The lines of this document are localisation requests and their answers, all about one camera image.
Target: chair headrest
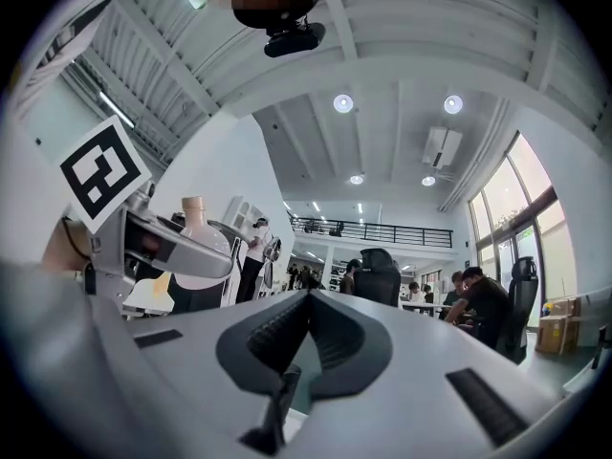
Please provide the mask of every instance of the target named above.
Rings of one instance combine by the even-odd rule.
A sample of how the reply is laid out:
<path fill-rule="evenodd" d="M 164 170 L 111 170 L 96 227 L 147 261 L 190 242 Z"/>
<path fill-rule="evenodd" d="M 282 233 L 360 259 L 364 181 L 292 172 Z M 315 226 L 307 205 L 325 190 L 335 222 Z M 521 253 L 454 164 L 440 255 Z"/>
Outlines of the chair headrest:
<path fill-rule="evenodd" d="M 394 268 L 393 258 L 387 250 L 367 249 L 361 251 L 364 269 L 391 269 Z"/>
<path fill-rule="evenodd" d="M 536 263 L 532 256 L 524 256 L 513 265 L 513 279 L 523 279 L 537 275 Z"/>

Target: air conditioner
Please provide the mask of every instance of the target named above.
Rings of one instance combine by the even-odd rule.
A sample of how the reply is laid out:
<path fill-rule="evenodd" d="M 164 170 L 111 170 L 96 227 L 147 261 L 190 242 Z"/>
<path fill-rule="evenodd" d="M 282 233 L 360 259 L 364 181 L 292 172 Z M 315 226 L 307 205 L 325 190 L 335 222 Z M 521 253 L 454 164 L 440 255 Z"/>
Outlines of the air conditioner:
<path fill-rule="evenodd" d="M 457 153 L 463 135 L 447 127 L 432 127 L 423 155 L 423 163 L 441 170 L 449 166 Z"/>

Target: floor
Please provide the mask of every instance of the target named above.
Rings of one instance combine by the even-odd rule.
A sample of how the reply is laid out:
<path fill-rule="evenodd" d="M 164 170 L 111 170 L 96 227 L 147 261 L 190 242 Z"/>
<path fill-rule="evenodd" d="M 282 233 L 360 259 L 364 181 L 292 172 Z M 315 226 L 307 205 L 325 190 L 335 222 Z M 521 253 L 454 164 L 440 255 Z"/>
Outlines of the floor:
<path fill-rule="evenodd" d="M 535 382 L 560 392 L 565 383 L 571 380 L 591 360 L 595 347 L 578 347 L 574 352 L 557 356 L 536 352 L 537 334 L 527 334 L 527 357 L 518 368 Z"/>

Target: black and white square marker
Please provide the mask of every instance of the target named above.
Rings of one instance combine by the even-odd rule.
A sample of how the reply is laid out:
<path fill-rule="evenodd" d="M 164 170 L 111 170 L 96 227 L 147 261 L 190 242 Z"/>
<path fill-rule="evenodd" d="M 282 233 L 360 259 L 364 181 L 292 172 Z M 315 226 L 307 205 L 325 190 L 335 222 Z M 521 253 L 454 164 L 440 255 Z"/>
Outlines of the black and white square marker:
<path fill-rule="evenodd" d="M 151 177 L 117 116 L 85 135 L 59 168 L 73 208 L 92 233 Z"/>

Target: cork stopper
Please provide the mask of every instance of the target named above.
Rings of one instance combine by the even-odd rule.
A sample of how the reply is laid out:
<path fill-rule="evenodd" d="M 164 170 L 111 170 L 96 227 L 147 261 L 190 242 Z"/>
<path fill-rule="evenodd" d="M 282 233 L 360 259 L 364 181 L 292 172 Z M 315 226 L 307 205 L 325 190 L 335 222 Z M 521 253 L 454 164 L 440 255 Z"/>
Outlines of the cork stopper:
<path fill-rule="evenodd" d="M 199 209 L 204 210 L 204 200 L 202 197 L 184 197 L 182 201 L 183 210 Z"/>

